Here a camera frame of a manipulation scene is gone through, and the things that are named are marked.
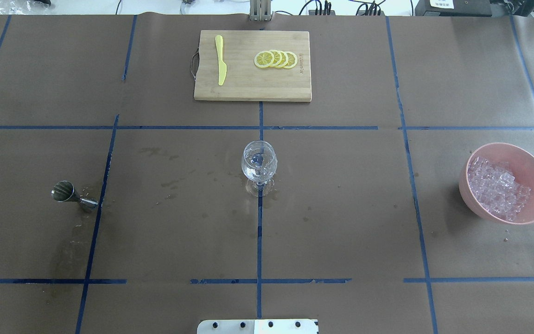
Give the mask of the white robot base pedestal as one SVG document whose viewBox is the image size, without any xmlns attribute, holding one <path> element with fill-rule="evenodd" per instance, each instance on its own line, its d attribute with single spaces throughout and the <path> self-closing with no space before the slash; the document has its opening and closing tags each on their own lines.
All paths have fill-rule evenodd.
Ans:
<svg viewBox="0 0 534 334">
<path fill-rule="evenodd" d="M 318 334 L 314 319 L 231 319 L 206 320 L 197 334 Z"/>
</svg>

